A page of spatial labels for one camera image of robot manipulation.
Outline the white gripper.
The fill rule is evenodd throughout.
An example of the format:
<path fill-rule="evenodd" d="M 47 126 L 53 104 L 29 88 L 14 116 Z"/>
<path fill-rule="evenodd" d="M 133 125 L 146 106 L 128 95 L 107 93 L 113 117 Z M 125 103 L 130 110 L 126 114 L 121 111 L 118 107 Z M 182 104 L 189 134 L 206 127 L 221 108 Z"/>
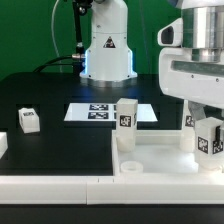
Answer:
<path fill-rule="evenodd" d="M 219 63 L 201 63 L 191 60 L 190 50 L 164 48 L 159 55 L 159 85 L 164 94 L 189 100 L 194 121 L 205 119 L 204 105 L 224 109 L 224 53 Z M 215 140 L 224 140 L 223 125 L 215 128 Z"/>

